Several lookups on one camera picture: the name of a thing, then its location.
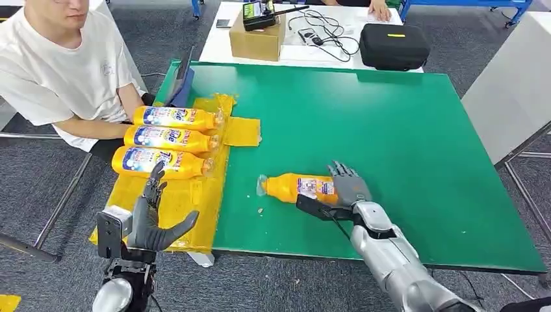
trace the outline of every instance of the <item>metal rod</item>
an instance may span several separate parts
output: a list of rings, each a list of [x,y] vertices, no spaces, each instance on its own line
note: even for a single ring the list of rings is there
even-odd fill
[[[520,193],[522,194],[522,197],[524,197],[524,200],[526,200],[526,203],[528,204],[528,207],[530,208],[533,215],[535,216],[535,219],[536,219],[537,223],[539,224],[539,227],[542,229],[543,234],[547,238],[547,241],[551,242],[551,228],[549,228],[549,224],[547,224],[547,221],[545,220],[545,218],[541,214],[541,211],[538,209],[538,207],[535,204],[532,197],[530,196],[530,193],[528,193],[528,190],[526,189],[524,184],[522,184],[522,181],[520,180],[520,177],[515,172],[515,169],[513,169],[513,167],[511,166],[511,164],[508,161],[506,161],[504,164],[505,164],[505,168],[507,169],[507,171],[509,172],[509,174],[513,178],[513,181],[515,182],[515,184],[519,188]]]
[[[86,154],[86,157],[84,158],[83,163],[81,164],[77,173],[73,176],[71,183],[69,183],[69,186],[65,190],[65,193],[63,193],[63,196],[61,196],[61,200],[55,207],[52,215],[50,216],[50,219],[48,220],[48,222],[46,222],[46,225],[44,226],[38,238],[36,239],[36,242],[34,243],[34,247],[42,248],[42,245],[44,244],[46,237],[48,237],[48,234],[50,233],[54,223],[57,221],[59,214],[61,213],[63,208],[65,208],[65,205],[67,204],[67,201],[69,200],[69,198],[71,197],[71,194],[75,190],[75,187],[77,186],[77,184],[79,184],[79,181],[83,176],[84,170],[86,169],[86,166],[88,166],[88,162],[90,162],[91,157],[92,157],[92,154],[90,153]]]
[[[523,151],[522,153],[519,154],[519,157],[551,159],[551,153],[539,153],[539,152],[534,152],[534,151]]]
[[[543,137],[547,133],[551,131],[551,121],[546,123],[540,130],[536,131],[533,135],[530,136],[530,138],[526,139],[521,145],[517,146],[517,148],[513,149],[510,153],[508,153],[505,157],[503,157],[502,160],[498,161],[494,167],[496,169],[500,169],[506,162],[510,161],[511,159],[515,158],[517,155],[522,153],[530,144],[534,143],[537,139]]]
[[[34,246],[21,242],[17,239],[14,239],[13,237],[9,237],[8,235],[2,234],[2,233],[0,233],[0,244],[15,250],[19,250],[20,252],[24,252],[33,257],[40,258],[44,261],[48,261],[50,263],[59,260],[59,256],[57,255],[53,255],[49,252],[45,252]]]
[[[42,140],[60,140],[58,135],[24,135],[23,133],[0,132],[0,138],[35,138]]]

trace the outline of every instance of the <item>silver robotic arm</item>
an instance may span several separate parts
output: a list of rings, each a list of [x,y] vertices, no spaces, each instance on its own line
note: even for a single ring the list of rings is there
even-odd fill
[[[364,180],[353,169],[334,163],[329,171],[339,206],[328,206],[309,194],[299,194],[296,205],[322,220],[354,222],[350,242],[398,311],[483,311],[435,281],[400,228],[379,204],[371,201]]]
[[[100,257],[111,259],[103,284],[96,294],[93,312],[146,312],[150,310],[155,290],[157,252],[190,231],[198,211],[170,229],[159,227],[159,203],[166,182],[163,162],[158,163],[136,200],[133,213],[111,206],[97,214],[97,250]],[[128,243],[122,239],[128,236]]]

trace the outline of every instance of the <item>green tabletop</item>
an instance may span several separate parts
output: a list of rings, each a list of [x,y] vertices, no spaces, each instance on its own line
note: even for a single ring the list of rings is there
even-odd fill
[[[336,159],[364,177],[424,264],[546,270],[446,75],[192,68],[190,100],[237,94],[233,116],[262,127],[258,148],[231,150],[214,249],[358,259],[334,223],[256,195],[261,174],[328,175]]]

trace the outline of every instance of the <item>man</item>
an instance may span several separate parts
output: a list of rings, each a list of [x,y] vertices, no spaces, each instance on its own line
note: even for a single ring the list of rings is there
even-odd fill
[[[343,5],[346,7],[369,7],[377,20],[391,20],[391,12],[385,0],[306,0],[307,5]]]
[[[123,46],[88,0],[26,0],[0,24],[0,96],[33,125],[51,124],[69,145],[110,162],[129,127],[122,122],[153,99],[136,88]]]

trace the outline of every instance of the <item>yellow bottle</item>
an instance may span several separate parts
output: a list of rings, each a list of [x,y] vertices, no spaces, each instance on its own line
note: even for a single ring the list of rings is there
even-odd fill
[[[164,162],[165,179],[189,179],[210,172],[213,159],[201,159],[183,151],[122,146],[115,151],[111,166],[119,174],[149,177],[158,162]]]
[[[221,110],[213,113],[202,109],[141,106],[134,111],[135,125],[160,125],[204,131],[216,129],[223,122],[224,115]]]
[[[282,174],[279,177],[261,175],[257,182],[257,194],[270,195],[282,202],[296,203],[298,193],[316,194],[324,203],[337,203],[339,199],[333,179],[319,175]]]
[[[201,153],[218,147],[218,135],[204,135],[199,131],[133,125],[124,134],[125,145],[164,148],[167,150]]]

